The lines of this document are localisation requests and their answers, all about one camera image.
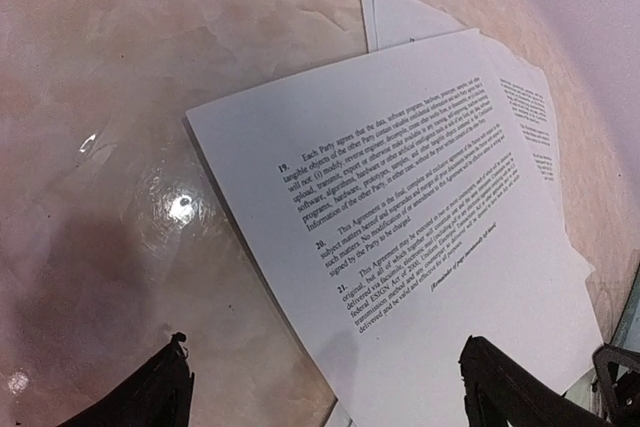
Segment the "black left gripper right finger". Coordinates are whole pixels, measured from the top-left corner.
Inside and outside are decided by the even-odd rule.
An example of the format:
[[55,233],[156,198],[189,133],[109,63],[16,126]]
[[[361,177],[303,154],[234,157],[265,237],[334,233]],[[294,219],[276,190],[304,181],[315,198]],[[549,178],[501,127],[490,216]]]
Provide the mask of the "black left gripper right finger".
[[606,426],[555,393],[486,338],[469,337],[459,358],[470,426]]

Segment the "green file folder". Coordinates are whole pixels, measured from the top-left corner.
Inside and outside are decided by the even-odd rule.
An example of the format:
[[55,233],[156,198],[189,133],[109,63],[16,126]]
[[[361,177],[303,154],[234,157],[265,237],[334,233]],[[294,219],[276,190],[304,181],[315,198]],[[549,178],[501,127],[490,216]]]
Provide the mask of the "green file folder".
[[[629,296],[608,344],[639,353],[639,269],[636,269]],[[564,397],[596,415],[606,426],[615,426],[607,416],[595,367],[577,381]]]

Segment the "white printed top sheet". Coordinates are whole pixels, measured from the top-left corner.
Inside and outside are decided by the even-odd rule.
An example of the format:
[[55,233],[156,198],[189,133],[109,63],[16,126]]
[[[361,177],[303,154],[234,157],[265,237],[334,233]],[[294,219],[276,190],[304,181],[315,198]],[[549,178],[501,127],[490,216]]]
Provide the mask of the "white printed top sheet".
[[462,426],[482,336],[555,392],[601,343],[580,259],[472,31],[190,110],[278,304],[355,423]]

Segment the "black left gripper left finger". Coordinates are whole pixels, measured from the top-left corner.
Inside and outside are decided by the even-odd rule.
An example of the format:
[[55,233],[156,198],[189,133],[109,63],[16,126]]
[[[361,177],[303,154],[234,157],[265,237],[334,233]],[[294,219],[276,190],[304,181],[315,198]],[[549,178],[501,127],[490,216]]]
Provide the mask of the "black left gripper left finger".
[[73,426],[182,427],[190,420],[194,373],[177,332],[154,356],[101,400],[63,424]]

